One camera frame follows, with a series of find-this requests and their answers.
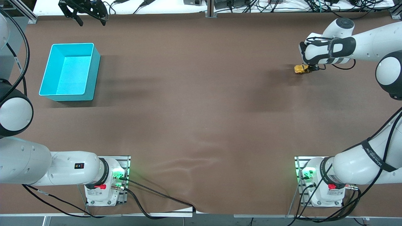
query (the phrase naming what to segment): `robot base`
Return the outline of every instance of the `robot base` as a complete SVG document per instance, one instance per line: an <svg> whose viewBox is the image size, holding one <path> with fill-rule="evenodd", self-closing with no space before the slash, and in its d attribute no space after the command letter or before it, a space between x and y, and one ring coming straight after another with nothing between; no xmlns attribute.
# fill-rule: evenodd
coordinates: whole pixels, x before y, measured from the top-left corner
<svg viewBox="0 0 402 226"><path fill-rule="evenodd" d="M307 188L307 192L304 199L307 201L310 197L310 203L306 203L307 205L311 205L313 207L342 207L342 201L345 197L345 188L342 189L329 189L328 184L324 181L320 183L320 186L316 186L321 180L320 174L320 164L323 160L322 157L308 157L310 160L306 159L307 157L303 156L303 162L300 161L299 157L297 157L296 167L304 168L298 170L300 178L309 177L309 179L301 180L301 191L302 192L309 185L313 185L314 187Z"/></svg>
<svg viewBox="0 0 402 226"><path fill-rule="evenodd" d="M116 179L124 176L125 171L120 166L119 162L113 158L105 158L109 165L109 174L104 183L105 189L95 188L88 189L85 187L85 196L87 198L88 206L115 206L119 200L120 190L112 189L112 185L122 185L122 181Z"/></svg>

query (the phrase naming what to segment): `brown table surface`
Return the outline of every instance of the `brown table surface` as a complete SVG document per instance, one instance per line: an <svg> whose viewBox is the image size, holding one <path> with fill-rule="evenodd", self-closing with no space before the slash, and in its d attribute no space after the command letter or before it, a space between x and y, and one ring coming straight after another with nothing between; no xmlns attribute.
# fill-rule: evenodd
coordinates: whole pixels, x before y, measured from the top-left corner
<svg viewBox="0 0 402 226"><path fill-rule="evenodd" d="M335 18L329 13L127 15L111 16L105 27L83 17L79 27L64 17L40 17L27 27L26 78L35 115L19 137L52 151L131 155L132 179L201 212L286 214L296 186L294 156L335 155L371 136L401 103L377 84L374 62L359 61L349 71L329 66L293 73L301 63L298 43ZM355 21L354 33L392 22L388 13L369 14ZM102 56L94 100L58 103L40 97L51 45L82 42L94 43ZM402 217L399 188L374 186L353 215ZM83 207L75 185L41 189ZM133 189L148 212L186 207ZM0 185L0 191L2 214L57 213L20 185ZM125 205L92 211L139 209L129 198Z"/></svg>

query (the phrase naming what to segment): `metal connector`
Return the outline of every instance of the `metal connector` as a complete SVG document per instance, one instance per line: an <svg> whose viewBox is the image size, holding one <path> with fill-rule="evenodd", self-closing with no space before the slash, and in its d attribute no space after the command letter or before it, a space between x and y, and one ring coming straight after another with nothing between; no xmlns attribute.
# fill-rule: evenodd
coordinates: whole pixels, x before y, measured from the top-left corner
<svg viewBox="0 0 402 226"><path fill-rule="evenodd" d="M359 188L356 185L345 185L345 189L357 191Z"/></svg>
<svg viewBox="0 0 402 226"><path fill-rule="evenodd" d="M113 190L124 191L125 187L123 185L112 185L110 186Z"/></svg>

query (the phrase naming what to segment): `red emergency button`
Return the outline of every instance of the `red emergency button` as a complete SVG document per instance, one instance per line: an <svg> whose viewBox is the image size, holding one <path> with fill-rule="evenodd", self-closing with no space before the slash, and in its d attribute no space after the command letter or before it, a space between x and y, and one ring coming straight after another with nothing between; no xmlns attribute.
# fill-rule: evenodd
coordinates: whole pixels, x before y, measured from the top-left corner
<svg viewBox="0 0 402 226"><path fill-rule="evenodd" d="M334 184L329 184L329 185L328 185L328 188L329 188L329 189L335 189L335 188L336 188L336 185L334 185Z"/></svg>
<svg viewBox="0 0 402 226"><path fill-rule="evenodd" d="M106 189L106 185L95 185L94 187L98 187L100 189Z"/></svg>

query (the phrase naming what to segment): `gray floor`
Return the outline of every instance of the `gray floor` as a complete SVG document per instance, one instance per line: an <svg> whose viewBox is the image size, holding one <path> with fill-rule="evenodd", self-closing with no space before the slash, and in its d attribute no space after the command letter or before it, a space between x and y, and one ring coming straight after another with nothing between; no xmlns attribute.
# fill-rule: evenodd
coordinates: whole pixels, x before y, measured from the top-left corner
<svg viewBox="0 0 402 226"><path fill-rule="evenodd" d="M41 226L43 217L0 217L0 226ZM249 226L251 218L234 218L233 215L194 214L185 218L185 226ZM287 226L291 219L254 218L252 226ZM371 218L371 226L402 225L402 219ZM145 217L106 217L102 219L52 217L50 226L182 226L182 218L166 218L149 220ZM296 221L292 226L309 226L316 223ZM353 219L347 218L338 222L324 222L320 226L359 226Z"/></svg>

